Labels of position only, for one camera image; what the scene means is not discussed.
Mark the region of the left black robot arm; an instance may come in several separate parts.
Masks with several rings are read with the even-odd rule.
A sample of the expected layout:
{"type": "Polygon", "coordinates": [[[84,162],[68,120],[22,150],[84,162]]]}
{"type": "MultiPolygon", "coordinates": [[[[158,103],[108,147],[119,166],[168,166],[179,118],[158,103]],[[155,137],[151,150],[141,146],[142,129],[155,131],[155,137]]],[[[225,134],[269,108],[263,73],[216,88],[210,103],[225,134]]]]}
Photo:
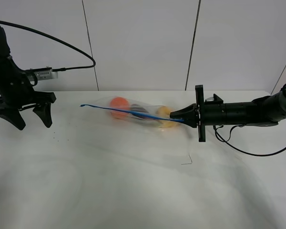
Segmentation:
{"type": "Polygon", "coordinates": [[[7,43],[6,33],[0,26],[0,118],[17,129],[26,126],[20,112],[33,109],[33,112],[49,128],[52,125],[51,104],[56,101],[53,92],[38,92],[40,70],[22,70],[14,62],[7,43]]]}

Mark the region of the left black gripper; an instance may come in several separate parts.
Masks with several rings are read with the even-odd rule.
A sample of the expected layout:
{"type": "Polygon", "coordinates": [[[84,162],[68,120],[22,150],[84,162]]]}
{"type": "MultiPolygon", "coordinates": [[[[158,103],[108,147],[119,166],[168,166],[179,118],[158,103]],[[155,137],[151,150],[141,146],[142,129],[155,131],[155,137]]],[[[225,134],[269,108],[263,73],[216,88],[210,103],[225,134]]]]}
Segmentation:
{"type": "Polygon", "coordinates": [[[19,111],[33,108],[33,112],[50,128],[52,125],[51,105],[55,102],[54,93],[38,92],[35,85],[14,64],[0,64],[0,118],[17,129],[26,126],[19,111]]]}

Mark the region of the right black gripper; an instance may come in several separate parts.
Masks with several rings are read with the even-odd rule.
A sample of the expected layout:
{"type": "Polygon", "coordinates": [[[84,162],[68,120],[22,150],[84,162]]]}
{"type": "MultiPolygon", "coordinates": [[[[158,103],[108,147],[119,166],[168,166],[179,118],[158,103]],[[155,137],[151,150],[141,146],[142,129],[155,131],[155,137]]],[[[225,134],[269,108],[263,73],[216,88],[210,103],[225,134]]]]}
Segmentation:
{"type": "Polygon", "coordinates": [[[170,112],[171,119],[183,119],[181,122],[192,128],[198,127],[199,142],[205,142],[205,127],[225,124],[225,105],[204,104],[203,85],[195,86],[196,104],[191,104],[183,109],[170,112]],[[198,111],[198,121],[195,120],[196,106],[198,111]]]}

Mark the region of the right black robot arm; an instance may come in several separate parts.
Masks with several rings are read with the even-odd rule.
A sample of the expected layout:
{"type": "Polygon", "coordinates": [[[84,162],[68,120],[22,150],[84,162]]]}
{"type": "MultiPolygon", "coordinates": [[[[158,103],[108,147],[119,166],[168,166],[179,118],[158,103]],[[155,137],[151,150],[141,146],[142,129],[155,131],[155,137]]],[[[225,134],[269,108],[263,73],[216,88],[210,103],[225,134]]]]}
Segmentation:
{"type": "Polygon", "coordinates": [[[212,101],[204,99],[202,85],[195,87],[196,103],[170,113],[171,119],[198,128],[199,142],[205,142],[205,127],[243,125],[268,127],[286,119],[286,84],[275,95],[264,96],[251,102],[224,103],[216,94],[212,101]]]}

